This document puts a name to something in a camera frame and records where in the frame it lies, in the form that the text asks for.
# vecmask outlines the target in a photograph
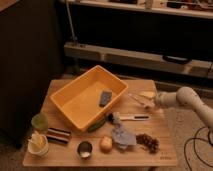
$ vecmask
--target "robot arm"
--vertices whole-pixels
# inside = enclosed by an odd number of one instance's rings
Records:
[[[192,109],[213,132],[213,109],[207,106],[190,87],[182,87],[173,93],[159,93],[155,97],[155,104],[160,107],[186,107]]]

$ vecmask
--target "floor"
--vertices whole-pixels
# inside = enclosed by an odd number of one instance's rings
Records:
[[[63,78],[71,78],[70,75],[64,75]],[[202,100],[213,108],[213,99],[202,98]],[[176,108],[168,108],[164,109],[166,121],[168,124],[168,129],[171,133],[171,137],[173,140],[173,144],[177,153],[178,157],[178,166],[176,167],[157,167],[155,170],[174,170],[174,171],[184,171],[189,170],[186,160],[184,158],[184,144],[187,139],[192,138],[195,132],[203,125],[200,121],[196,113],[192,110],[187,109],[176,109]],[[202,130],[199,134],[199,137],[207,139],[207,129]],[[213,148],[206,143],[197,142],[197,151],[202,159],[204,159],[210,165],[213,165],[212,154]],[[202,171],[209,171],[213,170],[203,163],[196,157],[192,142],[187,145],[187,158],[193,170],[202,170]],[[34,170],[41,170],[41,171],[49,171],[49,170],[114,170],[114,171],[145,171],[149,168],[101,168],[101,169],[94,169],[94,168],[29,168],[23,167],[22,160],[26,151],[27,143],[26,140],[24,141],[24,145],[20,150],[15,150],[14,148],[1,144],[0,143],[0,170],[17,170],[17,171],[34,171]]]

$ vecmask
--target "small round object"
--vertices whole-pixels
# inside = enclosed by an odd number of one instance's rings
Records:
[[[112,150],[112,138],[108,137],[108,136],[104,136],[101,140],[100,140],[100,149],[101,151],[108,153]]]
[[[83,141],[78,145],[78,154],[81,158],[88,158],[92,154],[92,144],[89,141]]]

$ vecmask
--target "egg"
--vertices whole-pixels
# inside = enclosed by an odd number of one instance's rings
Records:
[[[108,153],[112,150],[112,138],[104,136],[99,143],[102,152]]]

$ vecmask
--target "green cup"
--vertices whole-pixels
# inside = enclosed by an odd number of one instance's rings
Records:
[[[33,118],[31,119],[31,124],[35,128],[35,130],[40,132],[45,132],[49,128],[47,118],[42,113],[33,116]]]

